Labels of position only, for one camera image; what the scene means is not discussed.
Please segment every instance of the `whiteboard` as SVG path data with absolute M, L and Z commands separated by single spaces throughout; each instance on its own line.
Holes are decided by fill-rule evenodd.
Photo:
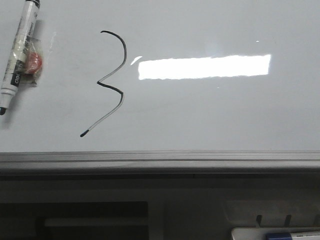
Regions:
M 1 3 L 4 74 L 24 3 Z M 318 0 L 42 0 L 44 70 L 0 118 L 0 152 L 319 150 L 319 13 Z M 123 60 L 102 30 L 127 44 L 105 81 L 125 101 L 80 138 L 120 99 L 96 84 Z

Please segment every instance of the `metal ledge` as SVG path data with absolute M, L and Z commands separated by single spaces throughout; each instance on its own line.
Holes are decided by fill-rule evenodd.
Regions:
M 0 174 L 320 173 L 320 151 L 0 153 Z

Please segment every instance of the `blue marker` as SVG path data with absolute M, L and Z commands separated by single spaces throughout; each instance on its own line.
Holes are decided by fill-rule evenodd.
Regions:
M 266 240 L 320 240 L 320 231 L 267 233 Z
M 28 48 L 35 30 L 39 9 L 40 0 L 26 0 L 24 3 L 22 17 L 0 90 L 0 115 L 6 113 L 11 99 L 18 91 L 21 76 L 25 70 Z

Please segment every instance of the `plastic bag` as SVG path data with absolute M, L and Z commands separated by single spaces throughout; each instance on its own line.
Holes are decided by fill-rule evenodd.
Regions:
M 27 59 L 24 65 L 24 75 L 22 75 L 20 83 L 37 84 L 43 70 L 43 50 L 41 41 L 32 38 L 27 53 Z

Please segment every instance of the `black marker drawing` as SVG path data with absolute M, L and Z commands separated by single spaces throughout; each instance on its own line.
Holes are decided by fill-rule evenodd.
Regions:
M 96 121 L 93 125 L 91 125 L 84 133 L 82 133 L 80 135 L 80 137 L 84 137 L 88 132 L 90 132 L 92 129 L 94 129 L 98 124 L 100 124 L 103 120 L 105 120 L 106 118 L 108 118 L 110 115 L 112 115 L 115 111 L 117 111 L 122 103 L 124 102 L 124 93 L 123 91 L 119 90 L 118 88 L 114 87 L 114 86 L 110 86 L 110 85 L 107 85 L 107 84 L 104 84 L 102 83 L 104 80 L 106 80 L 107 78 L 109 78 L 110 76 L 112 76 L 113 74 L 115 74 L 119 69 L 121 69 L 126 61 L 127 61 L 127 46 L 126 46 L 126 43 L 125 41 L 117 34 L 115 34 L 114 32 L 111 32 L 111 31 L 101 31 L 101 33 L 107 33 L 107 34 L 111 34 L 113 36 L 115 36 L 116 38 L 118 38 L 122 45 L 123 45 L 123 50 L 124 50 L 124 59 L 123 59 L 123 62 L 120 64 L 120 66 L 118 66 L 115 70 L 113 70 L 112 72 L 110 72 L 109 74 L 107 74 L 106 76 L 104 76 L 103 78 L 101 78 L 97 84 L 102 86 L 102 87 L 105 87 L 105 88 L 108 88 L 108 89 L 112 89 L 116 92 L 118 92 L 120 95 L 121 95 L 121 98 L 120 98 L 120 102 L 119 104 L 113 109 L 111 110 L 110 112 L 108 112 L 106 115 L 104 115 L 102 118 L 100 118 L 98 121 Z

